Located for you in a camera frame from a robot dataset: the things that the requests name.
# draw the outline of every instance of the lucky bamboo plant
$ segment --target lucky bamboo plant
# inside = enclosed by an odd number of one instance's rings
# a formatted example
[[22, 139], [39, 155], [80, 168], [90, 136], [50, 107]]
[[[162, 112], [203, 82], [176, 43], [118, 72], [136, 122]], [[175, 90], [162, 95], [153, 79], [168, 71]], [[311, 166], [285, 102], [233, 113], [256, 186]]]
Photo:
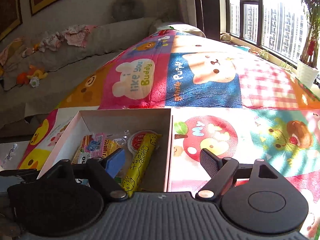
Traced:
[[317, 66], [320, 33], [320, 0], [302, 0], [308, 20], [308, 35], [300, 61], [315, 68]]

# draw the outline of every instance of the white table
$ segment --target white table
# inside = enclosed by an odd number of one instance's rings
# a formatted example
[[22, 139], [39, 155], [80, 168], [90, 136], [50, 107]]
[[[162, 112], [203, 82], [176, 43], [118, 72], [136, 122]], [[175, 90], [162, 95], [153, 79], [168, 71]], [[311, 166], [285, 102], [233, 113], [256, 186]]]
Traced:
[[[3, 169], [5, 170], [15, 170], [22, 159], [22, 156], [27, 149], [27, 146], [30, 141], [23, 141], [23, 142], [12, 142], [12, 143], [1, 143], [0, 144], [0, 165], [2, 165]], [[17, 144], [18, 146], [14, 150], [14, 155], [10, 160], [6, 160], [3, 163], [6, 155], [10, 152], [13, 147], [13, 144]]]

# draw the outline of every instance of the gray couch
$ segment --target gray couch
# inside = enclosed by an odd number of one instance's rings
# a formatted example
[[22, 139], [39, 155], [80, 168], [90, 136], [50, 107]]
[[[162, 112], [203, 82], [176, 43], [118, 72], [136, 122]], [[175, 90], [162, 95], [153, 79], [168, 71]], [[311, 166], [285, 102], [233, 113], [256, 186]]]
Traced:
[[[64, 43], [58, 51], [36, 52], [4, 65], [0, 88], [0, 137], [32, 135], [43, 118], [80, 82], [124, 49], [148, 36], [154, 18], [141, 18], [100, 26], [88, 36], [86, 48]], [[49, 75], [40, 86], [15, 86], [19, 73], [29, 65], [41, 66]], [[24, 121], [25, 117], [37, 115]]]

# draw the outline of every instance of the round container with red label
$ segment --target round container with red label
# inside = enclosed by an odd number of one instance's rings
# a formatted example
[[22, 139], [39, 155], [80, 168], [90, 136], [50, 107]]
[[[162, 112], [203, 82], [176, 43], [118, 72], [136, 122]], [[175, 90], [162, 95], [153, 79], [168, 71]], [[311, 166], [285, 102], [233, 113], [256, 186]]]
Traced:
[[140, 132], [137, 132], [135, 134], [133, 134], [129, 140], [128, 140], [128, 149], [129, 151], [133, 154], [133, 155], [136, 155], [139, 147], [140, 147], [140, 144], [143, 140], [143, 137], [147, 134], [147, 133], [155, 133], [157, 134], [156, 132], [154, 131], [151, 131], [151, 130], [144, 130], [144, 131], [140, 131]]

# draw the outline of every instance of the red apple print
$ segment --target red apple print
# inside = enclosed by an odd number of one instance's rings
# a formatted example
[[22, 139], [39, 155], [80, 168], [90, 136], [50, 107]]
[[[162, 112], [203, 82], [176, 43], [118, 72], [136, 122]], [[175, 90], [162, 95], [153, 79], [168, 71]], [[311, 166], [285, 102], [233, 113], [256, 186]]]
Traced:
[[185, 123], [188, 137], [183, 141], [183, 149], [192, 159], [200, 161], [202, 148], [207, 148], [220, 158], [235, 154], [238, 137], [227, 121], [208, 115], [192, 117]]
[[298, 144], [298, 139], [295, 138], [294, 136], [291, 136], [290, 139], [289, 139], [289, 142], [292, 143], [292, 144], [297, 145]]

